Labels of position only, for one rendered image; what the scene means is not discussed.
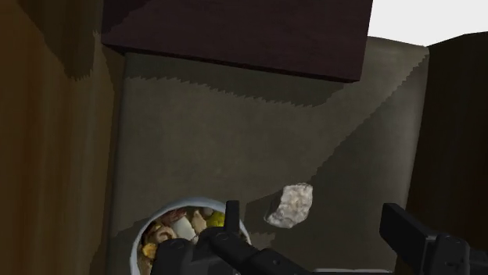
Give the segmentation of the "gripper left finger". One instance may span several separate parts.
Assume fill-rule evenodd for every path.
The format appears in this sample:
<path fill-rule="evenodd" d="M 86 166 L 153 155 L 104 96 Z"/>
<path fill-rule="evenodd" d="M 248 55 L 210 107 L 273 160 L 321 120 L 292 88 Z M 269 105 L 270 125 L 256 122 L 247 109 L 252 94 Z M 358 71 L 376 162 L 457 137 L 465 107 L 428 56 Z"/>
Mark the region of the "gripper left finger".
<path fill-rule="evenodd" d="M 151 275 L 312 275 L 270 248 L 253 247 L 239 228 L 239 201 L 227 201 L 223 227 L 205 229 L 196 244 L 184 238 L 159 244 Z"/>

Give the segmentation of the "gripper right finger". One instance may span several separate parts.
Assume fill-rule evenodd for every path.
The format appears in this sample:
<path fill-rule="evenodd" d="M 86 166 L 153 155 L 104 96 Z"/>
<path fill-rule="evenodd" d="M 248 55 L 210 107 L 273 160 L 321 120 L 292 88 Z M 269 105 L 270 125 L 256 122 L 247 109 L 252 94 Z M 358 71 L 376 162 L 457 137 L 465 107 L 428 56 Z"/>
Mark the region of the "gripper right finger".
<path fill-rule="evenodd" d="M 488 251 L 431 230 L 398 204 L 382 205 L 379 234 L 415 275 L 488 275 Z"/>

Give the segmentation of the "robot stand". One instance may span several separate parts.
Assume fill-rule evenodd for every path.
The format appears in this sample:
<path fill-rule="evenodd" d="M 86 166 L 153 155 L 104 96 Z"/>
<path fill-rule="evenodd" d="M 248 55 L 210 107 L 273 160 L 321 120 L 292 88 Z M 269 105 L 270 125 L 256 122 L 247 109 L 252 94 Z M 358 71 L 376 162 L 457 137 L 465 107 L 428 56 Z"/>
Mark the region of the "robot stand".
<path fill-rule="evenodd" d="M 360 80 L 373 0 L 104 0 L 101 41 L 339 82 Z"/>

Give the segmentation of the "white bowl of food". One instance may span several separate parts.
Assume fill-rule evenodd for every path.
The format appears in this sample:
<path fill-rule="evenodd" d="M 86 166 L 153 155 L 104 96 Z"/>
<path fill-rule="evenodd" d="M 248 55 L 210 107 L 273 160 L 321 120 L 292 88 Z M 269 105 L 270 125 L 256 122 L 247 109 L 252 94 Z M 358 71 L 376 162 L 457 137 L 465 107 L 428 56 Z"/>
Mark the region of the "white bowl of food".
<path fill-rule="evenodd" d="M 130 275 L 244 275 L 214 251 L 221 232 L 250 245 L 236 200 L 184 198 L 158 210 L 139 231 L 129 258 Z"/>

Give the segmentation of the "pale grey rock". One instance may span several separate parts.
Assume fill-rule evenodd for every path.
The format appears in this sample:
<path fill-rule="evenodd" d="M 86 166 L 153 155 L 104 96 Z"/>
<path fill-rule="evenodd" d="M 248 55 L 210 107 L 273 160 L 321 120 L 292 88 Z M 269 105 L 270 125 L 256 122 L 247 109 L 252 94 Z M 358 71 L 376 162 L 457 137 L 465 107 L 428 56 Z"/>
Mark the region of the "pale grey rock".
<path fill-rule="evenodd" d="M 313 204 L 313 186 L 307 183 L 286 185 L 276 193 L 264 220 L 279 228 L 291 229 L 307 219 Z"/>

